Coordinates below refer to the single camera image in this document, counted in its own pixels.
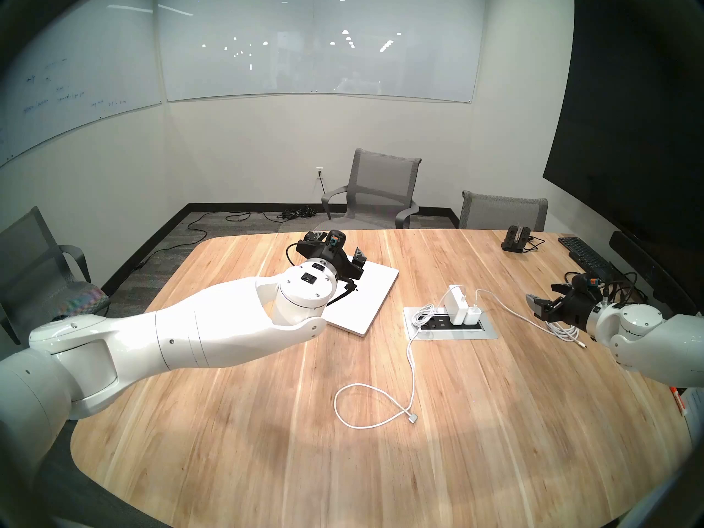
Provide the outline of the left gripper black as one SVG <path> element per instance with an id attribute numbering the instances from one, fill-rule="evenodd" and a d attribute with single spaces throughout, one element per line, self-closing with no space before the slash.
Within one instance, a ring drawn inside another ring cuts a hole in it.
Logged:
<path id="1" fill-rule="evenodd" d="M 335 271 L 337 279 L 343 281 L 358 280 L 362 277 L 363 267 L 367 257 L 356 248 L 350 259 L 343 246 L 344 238 L 327 238 L 326 232 L 309 231 L 306 238 L 296 243 L 296 251 L 305 259 L 322 259 L 329 263 Z"/>

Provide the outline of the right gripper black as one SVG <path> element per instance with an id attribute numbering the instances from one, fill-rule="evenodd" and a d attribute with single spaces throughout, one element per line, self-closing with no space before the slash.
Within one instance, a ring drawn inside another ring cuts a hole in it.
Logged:
<path id="1" fill-rule="evenodd" d="M 549 323 L 564 322 L 569 326 L 587 331 L 590 314 L 598 304 L 598 290 L 594 288 L 573 288 L 569 283 L 552 284 L 552 292 L 561 297 L 551 301 L 526 294 L 529 309 L 539 320 Z"/>

